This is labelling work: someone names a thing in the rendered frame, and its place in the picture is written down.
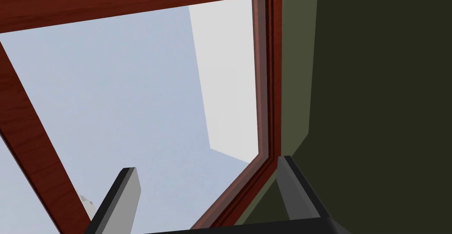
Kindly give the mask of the pale grey door knob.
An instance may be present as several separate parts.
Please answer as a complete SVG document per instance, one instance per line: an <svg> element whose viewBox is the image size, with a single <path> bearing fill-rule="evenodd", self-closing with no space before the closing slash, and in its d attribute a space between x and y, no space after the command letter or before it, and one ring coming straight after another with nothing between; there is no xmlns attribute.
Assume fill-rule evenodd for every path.
<svg viewBox="0 0 452 234"><path fill-rule="evenodd" d="M78 197L79 197L80 201L82 202L83 207L84 207L88 217L90 218L90 220L92 220L97 211L94 204L92 203L92 201L90 201L83 195L78 194Z"/></svg>

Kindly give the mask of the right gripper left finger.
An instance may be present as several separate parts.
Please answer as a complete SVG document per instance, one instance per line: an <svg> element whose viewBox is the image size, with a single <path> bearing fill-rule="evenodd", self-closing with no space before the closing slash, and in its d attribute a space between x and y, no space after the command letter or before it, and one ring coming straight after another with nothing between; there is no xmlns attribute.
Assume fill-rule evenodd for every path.
<svg viewBox="0 0 452 234"><path fill-rule="evenodd" d="M141 191L137 169L121 169L84 234L131 234Z"/></svg>

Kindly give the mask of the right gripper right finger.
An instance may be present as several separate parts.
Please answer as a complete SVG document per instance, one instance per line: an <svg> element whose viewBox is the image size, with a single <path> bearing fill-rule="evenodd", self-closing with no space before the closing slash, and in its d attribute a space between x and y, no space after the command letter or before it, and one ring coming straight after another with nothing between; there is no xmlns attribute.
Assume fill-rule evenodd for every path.
<svg viewBox="0 0 452 234"><path fill-rule="evenodd" d="M278 157L276 180L289 219L330 217L291 156Z"/></svg>

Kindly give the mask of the red-brown wooden door leaf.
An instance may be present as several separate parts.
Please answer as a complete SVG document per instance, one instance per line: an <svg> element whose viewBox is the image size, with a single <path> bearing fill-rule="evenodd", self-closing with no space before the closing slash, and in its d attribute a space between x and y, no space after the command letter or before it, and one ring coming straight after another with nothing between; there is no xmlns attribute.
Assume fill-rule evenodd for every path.
<svg viewBox="0 0 452 234"><path fill-rule="evenodd" d="M90 218L1 43L0 136L59 233L84 234Z"/></svg>

